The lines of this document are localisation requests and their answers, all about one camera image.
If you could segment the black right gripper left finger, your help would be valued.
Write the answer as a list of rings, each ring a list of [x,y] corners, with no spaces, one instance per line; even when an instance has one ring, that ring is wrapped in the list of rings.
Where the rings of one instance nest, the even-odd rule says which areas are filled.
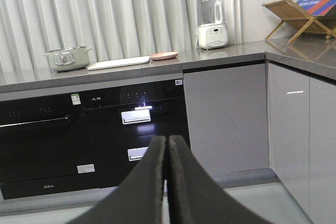
[[[117,189],[69,223],[162,223],[165,150],[166,137],[153,137]]]

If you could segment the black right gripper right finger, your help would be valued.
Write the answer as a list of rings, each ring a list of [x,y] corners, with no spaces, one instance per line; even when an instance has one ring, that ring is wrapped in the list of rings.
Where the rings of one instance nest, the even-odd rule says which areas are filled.
[[[202,168],[180,135],[168,141],[171,223],[269,223],[226,193]]]

